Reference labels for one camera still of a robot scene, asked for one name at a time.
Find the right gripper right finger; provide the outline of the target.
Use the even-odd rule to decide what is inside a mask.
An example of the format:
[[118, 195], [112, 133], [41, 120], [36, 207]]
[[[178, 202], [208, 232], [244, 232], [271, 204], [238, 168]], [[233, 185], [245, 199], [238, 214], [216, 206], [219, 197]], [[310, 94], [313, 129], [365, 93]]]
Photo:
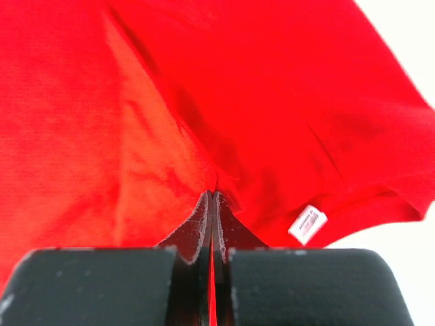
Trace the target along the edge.
[[214, 193], [211, 212], [217, 324], [266, 325], [267, 246], [233, 215], [222, 193]]

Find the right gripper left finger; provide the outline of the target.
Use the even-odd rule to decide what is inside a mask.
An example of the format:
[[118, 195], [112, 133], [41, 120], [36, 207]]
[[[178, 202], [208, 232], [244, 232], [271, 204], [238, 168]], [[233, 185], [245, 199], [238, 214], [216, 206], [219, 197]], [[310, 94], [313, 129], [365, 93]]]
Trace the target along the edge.
[[209, 325], [212, 193], [201, 194], [192, 214], [158, 246], [176, 250], [166, 325]]

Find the bright red t shirt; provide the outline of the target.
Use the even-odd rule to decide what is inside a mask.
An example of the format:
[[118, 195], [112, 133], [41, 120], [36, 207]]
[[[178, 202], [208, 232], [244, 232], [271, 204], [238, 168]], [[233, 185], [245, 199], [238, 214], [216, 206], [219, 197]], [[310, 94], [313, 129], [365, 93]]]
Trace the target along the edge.
[[434, 200], [434, 110], [355, 2], [1, 2], [2, 325], [166, 325], [207, 190], [267, 246], [266, 325], [413, 324], [329, 249]]

